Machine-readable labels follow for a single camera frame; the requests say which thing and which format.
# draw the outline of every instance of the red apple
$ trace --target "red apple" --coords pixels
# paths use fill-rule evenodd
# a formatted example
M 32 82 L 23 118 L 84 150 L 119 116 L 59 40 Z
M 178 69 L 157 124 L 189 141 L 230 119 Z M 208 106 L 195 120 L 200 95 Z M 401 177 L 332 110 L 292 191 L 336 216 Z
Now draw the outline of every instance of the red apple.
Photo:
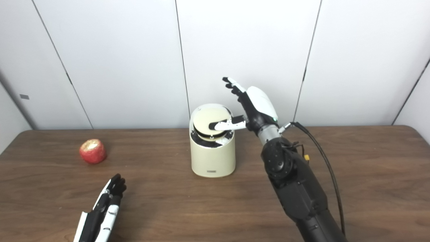
M 97 164 L 106 159 L 106 150 L 98 139 L 85 141 L 79 149 L 79 154 L 87 163 Z

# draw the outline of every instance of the black cable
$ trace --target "black cable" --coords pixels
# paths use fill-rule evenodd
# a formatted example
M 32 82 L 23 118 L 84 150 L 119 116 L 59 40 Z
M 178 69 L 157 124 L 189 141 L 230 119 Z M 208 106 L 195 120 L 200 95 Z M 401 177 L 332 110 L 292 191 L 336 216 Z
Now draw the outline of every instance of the black cable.
M 338 200 L 338 207 L 339 207 L 339 215 L 341 217 L 341 228 L 342 233 L 345 235 L 345 219 L 344 219 L 344 209 L 342 208 L 342 201 L 341 201 L 341 195 L 339 192 L 338 183 L 336 181 L 335 173 L 333 172 L 332 166 L 330 165 L 329 159 L 327 158 L 326 154 L 324 153 L 321 145 L 319 145 L 318 141 L 312 136 L 312 134 L 299 122 L 291 122 L 292 125 L 299 128 L 301 131 L 303 131 L 305 134 L 309 136 L 309 138 L 313 141 L 315 146 L 318 148 L 319 152 L 321 153 L 322 158 L 324 158 L 324 161 L 326 162 L 327 168 L 329 169 L 330 176 L 332 177 L 333 186 L 335 187 L 336 192 L 336 198 Z

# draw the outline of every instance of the black robotic arm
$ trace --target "black robotic arm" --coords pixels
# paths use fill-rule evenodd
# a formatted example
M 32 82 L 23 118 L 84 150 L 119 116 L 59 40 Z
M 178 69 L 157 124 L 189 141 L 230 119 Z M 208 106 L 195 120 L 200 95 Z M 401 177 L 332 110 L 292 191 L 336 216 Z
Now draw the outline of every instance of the black robotic arm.
M 256 87 L 245 90 L 231 78 L 224 77 L 223 81 L 239 97 L 247 116 L 233 119 L 244 120 L 248 130 L 259 137 L 263 144 L 261 158 L 272 187 L 304 241 L 347 242 L 307 161 L 297 153 L 296 146 L 282 137 L 277 114 L 266 94 Z M 227 130 L 234 123 L 237 121 L 220 121 L 211 123 L 209 128 Z

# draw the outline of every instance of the container lid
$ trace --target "container lid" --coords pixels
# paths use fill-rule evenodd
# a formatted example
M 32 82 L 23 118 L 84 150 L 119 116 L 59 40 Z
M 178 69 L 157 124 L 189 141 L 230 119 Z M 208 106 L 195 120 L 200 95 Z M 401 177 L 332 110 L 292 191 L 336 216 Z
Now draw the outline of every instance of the container lid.
M 226 131 L 210 130 L 209 124 L 229 118 L 231 118 L 231 115 L 225 108 L 205 108 L 195 114 L 193 124 L 198 134 L 206 137 L 217 137 L 222 136 Z

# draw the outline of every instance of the robotic arm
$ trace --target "robotic arm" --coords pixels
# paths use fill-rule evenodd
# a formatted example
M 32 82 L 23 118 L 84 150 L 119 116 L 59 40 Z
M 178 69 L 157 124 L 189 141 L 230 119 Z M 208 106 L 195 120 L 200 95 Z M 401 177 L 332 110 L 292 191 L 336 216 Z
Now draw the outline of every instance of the robotic arm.
M 73 242 L 107 242 L 121 204 L 126 180 L 120 174 L 104 186 L 92 211 L 82 212 Z
M 256 87 L 245 90 L 231 78 L 224 77 L 245 110 L 246 117 L 211 123 L 213 130 L 248 128 L 261 143 L 261 158 L 269 181 L 287 216 L 298 227 L 305 242 L 347 242 L 328 210 L 327 196 L 307 161 L 296 147 L 282 137 L 278 116 L 267 95 Z

